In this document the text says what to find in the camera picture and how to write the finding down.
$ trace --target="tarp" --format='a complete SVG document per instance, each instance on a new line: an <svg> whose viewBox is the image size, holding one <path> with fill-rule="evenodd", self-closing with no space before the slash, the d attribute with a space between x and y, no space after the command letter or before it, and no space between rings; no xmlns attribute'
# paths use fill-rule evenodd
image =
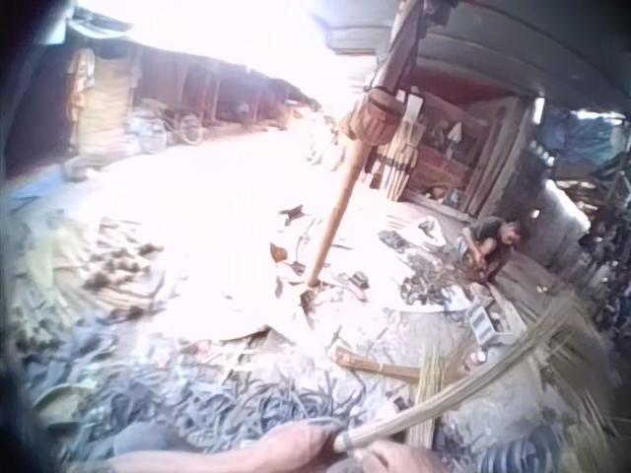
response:
<svg viewBox="0 0 631 473"><path fill-rule="evenodd" d="M576 113L550 106L539 126L537 138L562 160L588 161L602 165L624 148L619 120L605 117L581 118Z"/></svg>
<svg viewBox="0 0 631 473"><path fill-rule="evenodd" d="M303 0L80 0L78 6L133 24L127 38L163 50L243 64L282 79L323 105L343 78Z"/></svg>

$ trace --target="scattered debris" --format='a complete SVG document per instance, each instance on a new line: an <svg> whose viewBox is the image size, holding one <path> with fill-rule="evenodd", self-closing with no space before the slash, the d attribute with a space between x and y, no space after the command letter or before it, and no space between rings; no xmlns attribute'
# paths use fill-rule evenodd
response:
<svg viewBox="0 0 631 473"><path fill-rule="evenodd" d="M163 249L143 240L139 225L102 219L94 233L57 212L46 229L28 231L17 268L12 321L21 343L49 345L86 313L117 322L162 308L165 272L154 255Z"/></svg>

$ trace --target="wooden plank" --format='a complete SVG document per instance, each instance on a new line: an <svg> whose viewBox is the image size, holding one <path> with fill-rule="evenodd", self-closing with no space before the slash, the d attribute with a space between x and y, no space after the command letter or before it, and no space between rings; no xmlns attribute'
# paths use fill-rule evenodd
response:
<svg viewBox="0 0 631 473"><path fill-rule="evenodd" d="M523 117L524 107L520 106L518 102L515 108L507 113L507 117L499 121L500 130L497 141L491 149L488 159L485 160L486 165L480 177L478 188L469 199L466 208L466 212L469 215L478 216L488 196L491 194L503 165L513 148Z"/></svg>

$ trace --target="scrap metal pile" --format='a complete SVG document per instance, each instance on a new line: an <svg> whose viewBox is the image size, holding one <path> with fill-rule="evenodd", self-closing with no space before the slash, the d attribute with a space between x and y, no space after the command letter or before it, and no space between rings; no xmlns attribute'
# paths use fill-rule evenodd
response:
<svg viewBox="0 0 631 473"><path fill-rule="evenodd" d="M424 232L420 227L413 230ZM410 277L401 281L399 290L401 299L407 305L419 302L421 305L438 304L447 310L453 285L466 286L473 282L470 275L457 263L453 254L444 248L421 247L410 242L397 231L379 232L380 241L396 251L402 261L414 271Z"/></svg>
<svg viewBox="0 0 631 473"><path fill-rule="evenodd" d="M336 382L298 388L282 377L267 382L250 372L223 381L197 376L173 348L156 360L121 364L84 396L74 432L58 436L66 461L96 461L138 449L220 452L260 439L274 427L310 420L337 429L363 420L364 392L336 400Z"/></svg>

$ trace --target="man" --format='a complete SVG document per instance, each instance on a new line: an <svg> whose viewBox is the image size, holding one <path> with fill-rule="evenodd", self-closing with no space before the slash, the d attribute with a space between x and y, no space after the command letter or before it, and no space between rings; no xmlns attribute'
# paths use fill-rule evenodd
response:
<svg viewBox="0 0 631 473"><path fill-rule="evenodd" d="M480 272L482 281L493 283L520 243L521 226L499 217L486 217L462 231L458 253Z"/></svg>

